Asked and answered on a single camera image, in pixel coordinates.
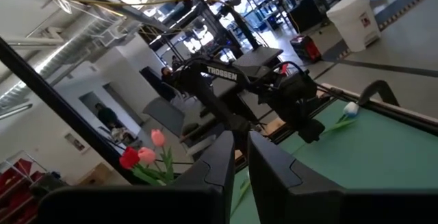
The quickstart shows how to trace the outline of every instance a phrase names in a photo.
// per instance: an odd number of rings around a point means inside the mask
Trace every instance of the black pipe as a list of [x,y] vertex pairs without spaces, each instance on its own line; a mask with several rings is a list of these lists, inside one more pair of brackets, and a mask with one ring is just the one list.
[[35,70],[0,37],[0,61],[38,95],[62,120],[131,184],[146,184],[130,171],[122,168],[120,154],[109,146]]

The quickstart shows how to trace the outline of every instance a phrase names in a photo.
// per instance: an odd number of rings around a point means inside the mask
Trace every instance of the green table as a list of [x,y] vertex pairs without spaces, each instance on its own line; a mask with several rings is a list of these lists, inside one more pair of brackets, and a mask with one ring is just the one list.
[[[316,119],[332,127],[345,105],[335,101]],[[438,188],[438,137],[370,110],[359,110],[357,122],[327,133],[317,142],[306,144],[293,134],[279,146],[347,189]],[[246,167],[235,175],[232,208],[247,172]],[[231,223],[259,223],[251,189]]]

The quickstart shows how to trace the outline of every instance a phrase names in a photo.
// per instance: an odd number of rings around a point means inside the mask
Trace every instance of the desk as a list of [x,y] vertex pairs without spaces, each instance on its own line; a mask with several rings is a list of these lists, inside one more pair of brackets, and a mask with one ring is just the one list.
[[[254,51],[245,53],[237,59],[234,64],[236,66],[268,66],[273,67],[280,62],[278,56],[283,52],[281,49],[271,49],[268,47],[259,47]],[[240,114],[253,123],[258,123],[258,118],[253,111],[240,98],[239,93],[242,88],[237,86],[235,82],[215,78],[213,81],[213,92],[215,96],[221,98],[229,107],[230,111]],[[207,109],[201,111],[201,116],[209,113]]]
[[[348,91],[342,95],[357,98]],[[315,118],[331,127],[345,105],[345,101],[333,100]],[[417,121],[417,128],[408,125],[410,121]],[[327,133],[311,144],[292,134],[279,146],[347,189],[438,188],[437,126],[437,119],[373,100],[359,110],[356,123],[350,127]],[[235,175],[232,208],[247,171],[246,167]],[[251,189],[231,223],[259,223]]]

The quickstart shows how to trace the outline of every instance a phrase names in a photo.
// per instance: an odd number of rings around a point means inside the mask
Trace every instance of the white trash can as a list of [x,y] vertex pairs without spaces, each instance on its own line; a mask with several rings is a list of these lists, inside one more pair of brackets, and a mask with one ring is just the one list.
[[327,12],[327,16],[352,52],[365,50],[367,45],[381,37],[370,0],[341,0]]

